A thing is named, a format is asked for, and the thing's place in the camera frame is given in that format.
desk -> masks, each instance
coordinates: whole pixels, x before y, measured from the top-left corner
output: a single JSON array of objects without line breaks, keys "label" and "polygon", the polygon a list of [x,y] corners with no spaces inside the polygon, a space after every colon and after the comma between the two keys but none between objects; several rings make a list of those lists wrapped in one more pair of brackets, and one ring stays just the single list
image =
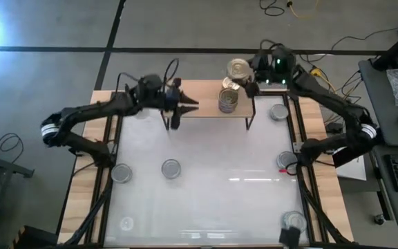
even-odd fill
[{"label": "desk", "polygon": [[395,218],[398,225],[398,192],[392,184],[390,169],[383,160],[384,155],[398,154],[398,146],[389,145],[398,145],[398,107],[395,106],[394,95],[386,72],[376,71],[369,61],[359,62],[359,68],[386,143],[386,145],[376,146],[371,152],[374,159],[373,165],[380,173],[378,176],[381,188],[379,200],[383,212],[388,208],[387,216]]},{"label": "desk", "polygon": [[[108,101],[111,97],[111,93],[112,91],[94,91],[91,98],[91,103],[95,103],[97,101]],[[302,111],[303,123],[305,125],[307,137],[317,139],[326,138],[325,127],[323,126],[319,105],[311,99],[301,98],[300,108]],[[294,120],[294,130],[296,136],[299,137],[299,128],[297,126],[294,107],[290,109]],[[102,140],[105,125],[106,118],[87,122],[83,136],[91,140]],[[113,132],[110,133],[110,139],[113,139],[115,126],[112,126],[111,129]],[[332,163],[332,159],[329,156],[322,156],[319,158],[319,160]],[[89,156],[78,158],[75,165],[75,170],[88,163],[91,163]],[[95,182],[96,171],[97,169],[94,167],[89,167],[88,169],[78,173],[70,182],[69,194],[64,208],[64,216],[59,230],[59,242],[64,242],[69,239],[87,215],[93,195],[93,185]],[[343,236],[349,240],[353,240],[350,223],[348,221],[348,216],[345,210],[345,204],[343,202],[335,168],[315,163],[314,173],[316,175],[319,195],[325,213],[343,234]],[[99,234],[101,213],[102,211],[99,211],[95,220],[95,228],[92,237],[93,241],[97,240],[97,235]],[[312,224],[316,233],[316,240],[320,241],[320,233],[317,226],[316,217],[314,216],[314,213],[312,214]]]}]

wooden table frame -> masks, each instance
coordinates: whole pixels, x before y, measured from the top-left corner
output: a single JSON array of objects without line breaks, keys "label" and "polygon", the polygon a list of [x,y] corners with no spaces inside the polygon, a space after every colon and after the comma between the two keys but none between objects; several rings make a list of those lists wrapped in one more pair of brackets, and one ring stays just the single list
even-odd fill
[{"label": "wooden table frame", "polygon": [[[93,92],[92,101],[108,101],[111,98],[112,91]],[[301,142],[307,138],[326,138],[325,128],[321,119],[320,108],[316,102],[307,98],[290,98],[286,91],[263,91],[264,96],[282,96],[285,106],[290,110],[287,118],[290,131],[290,138],[293,142]],[[120,129],[122,127],[122,118],[108,117],[87,122],[83,136],[89,139],[103,140],[108,142],[114,140],[118,143],[120,138]],[[321,156],[319,160],[326,163],[332,163],[330,156]],[[90,156],[83,156],[77,159],[75,170],[91,162]],[[106,183],[111,181],[109,177],[110,170],[105,168],[88,168],[73,177],[70,182],[68,198],[66,199],[65,209],[62,213],[62,219],[57,233],[59,242],[64,242],[70,238],[71,234],[78,228],[86,214],[97,200]],[[315,163],[313,168],[304,172],[305,181],[310,186],[310,191],[316,200],[321,203],[325,213],[331,219],[333,224],[341,231],[343,236],[352,240],[352,233],[337,173],[335,168]],[[96,241],[104,243],[106,232],[106,221],[110,197],[107,198],[102,211],[100,210],[91,224],[90,229],[84,237],[84,243]],[[302,198],[304,215],[308,221],[308,238],[314,241],[332,241],[326,230],[317,219],[314,210]]]}]

gray floor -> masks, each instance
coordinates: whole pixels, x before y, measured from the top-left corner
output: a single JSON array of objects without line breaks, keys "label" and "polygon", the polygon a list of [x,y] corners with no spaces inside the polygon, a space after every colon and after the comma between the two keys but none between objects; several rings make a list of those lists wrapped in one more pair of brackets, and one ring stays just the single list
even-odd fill
[{"label": "gray floor", "polygon": [[[105,46],[119,0],[0,0],[0,46]],[[278,6],[285,6],[278,1]],[[296,11],[311,12],[313,2],[297,1]],[[313,19],[297,19],[287,12],[266,17],[255,0],[127,0],[115,47],[257,48],[262,38],[295,49],[329,49],[344,35],[363,37],[398,26],[398,2],[321,0]],[[343,41],[338,49],[387,49],[397,31],[367,41]],[[100,68],[101,53],[0,52],[0,137],[18,133],[25,152],[18,163],[35,169],[35,177],[16,177],[0,211],[0,243],[10,241],[21,225],[55,232],[75,157],[65,148],[47,149],[40,122],[63,107],[87,104]],[[113,89],[116,75],[162,74],[167,63],[180,58],[178,75],[189,79],[219,79],[225,64],[249,55],[111,55],[102,89]],[[320,66],[339,88],[367,57],[327,56]],[[365,87],[356,94],[370,108]],[[327,118],[329,111],[323,110]],[[82,132],[83,126],[75,128]],[[4,154],[10,160],[13,154]],[[375,226],[369,217],[381,212],[370,193],[375,181],[341,181],[356,241],[367,245],[398,246],[394,222]]]}]

concrete floor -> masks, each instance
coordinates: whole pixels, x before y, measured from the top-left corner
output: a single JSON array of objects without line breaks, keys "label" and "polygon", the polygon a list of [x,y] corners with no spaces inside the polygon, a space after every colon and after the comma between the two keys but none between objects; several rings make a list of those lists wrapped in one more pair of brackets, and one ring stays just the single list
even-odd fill
[{"label": "concrete floor", "polygon": [[[105,47],[118,3],[0,0],[0,46]],[[285,1],[277,5],[285,7]],[[299,12],[310,12],[312,6],[311,1],[295,3]],[[255,0],[127,0],[114,47],[257,48],[261,39],[270,38],[295,49],[327,50],[345,35],[363,37],[397,26],[398,1],[391,0],[321,0],[312,19],[297,19],[289,10],[266,17]],[[397,31],[391,31],[363,42],[345,40],[337,49],[384,50],[397,40]],[[15,177],[11,183],[0,211],[0,243],[11,241],[21,225],[56,232],[75,157],[64,148],[45,148],[39,124],[63,107],[88,103],[102,57],[103,53],[0,52],[0,137],[18,133],[25,145],[18,163],[35,169],[34,178]],[[231,58],[249,55],[113,53],[102,89],[112,90],[120,71],[162,74],[174,57],[180,58],[180,77],[219,79]],[[368,58],[327,56],[316,65],[340,87],[357,70],[357,62]],[[356,94],[362,97],[359,104],[370,109],[363,85]],[[75,132],[82,129],[75,127]],[[356,241],[398,246],[392,239],[398,236],[394,222],[379,227],[369,220],[381,212],[369,186],[365,183],[352,192],[351,184],[341,184]]]}]

